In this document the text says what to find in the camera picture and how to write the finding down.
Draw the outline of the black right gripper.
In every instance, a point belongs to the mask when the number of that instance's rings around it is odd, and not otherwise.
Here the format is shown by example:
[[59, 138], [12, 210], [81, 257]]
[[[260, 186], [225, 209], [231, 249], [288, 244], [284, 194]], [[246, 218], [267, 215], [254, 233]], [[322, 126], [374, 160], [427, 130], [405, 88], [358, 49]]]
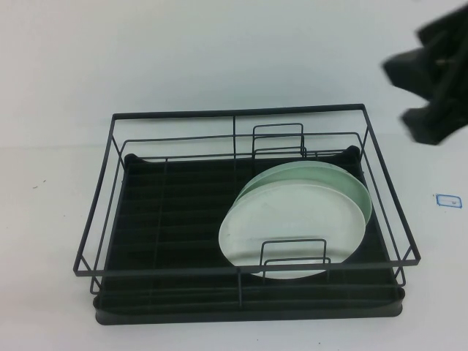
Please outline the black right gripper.
[[390, 57], [382, 68], [393, 86], [426, 100], [401, 115], [416, 143], [439, 145], [467, 126], [467, 67], [419, 48]]

